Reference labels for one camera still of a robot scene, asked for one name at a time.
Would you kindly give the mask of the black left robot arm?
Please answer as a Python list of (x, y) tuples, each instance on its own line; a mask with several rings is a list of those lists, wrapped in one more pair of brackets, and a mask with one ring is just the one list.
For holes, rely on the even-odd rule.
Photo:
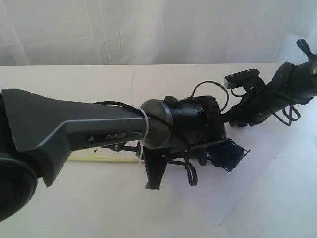
[(21, 89), (0, 94), (0, 218), (25, 206), (38, 179), (51, 186), (70, 154), (94, 147), (134, 151), (145, 161), (147, 189), (158, 190), (167, 164), (190, 163), (226, 138), (212, 96), (147, 100), (140, 108), (103, 101), (82, 103), (47, 98)]

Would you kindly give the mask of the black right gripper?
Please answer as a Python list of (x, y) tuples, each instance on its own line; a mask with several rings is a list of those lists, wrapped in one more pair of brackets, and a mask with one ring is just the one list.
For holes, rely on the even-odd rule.
[(254, 126), (264, 122), (271, 115), (271, 106), (275, 98), (273, 92), (261, 91), (247, 93), (241, 101), (220, 118), (231, 127)]

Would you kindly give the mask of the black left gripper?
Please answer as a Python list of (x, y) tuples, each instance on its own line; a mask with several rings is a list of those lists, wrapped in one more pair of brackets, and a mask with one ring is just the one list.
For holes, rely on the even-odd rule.
[(158, 151), (145, 151), (143, 158), (148, 178), (145, 188), (149, 190), (159, 190), (167, 166), (167, 159)]

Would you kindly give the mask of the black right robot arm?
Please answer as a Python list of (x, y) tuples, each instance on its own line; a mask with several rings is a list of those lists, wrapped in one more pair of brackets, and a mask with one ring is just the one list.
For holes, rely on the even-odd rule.
[(301, 117), (296, 104), (306, 105), (317, 95), (317, 56), (311, 52), (304, 39), (296, 42), (308, 61), (299, 65), (285, 62), (265, 84), (257, 69), (248, 69), (225, 77), (225, 87), (244, 88), (241, 101), (222, 115), (222, 120), (232, 127), (253, 126), (282, 111), (288, 119), (279, 119), (286, 126)]

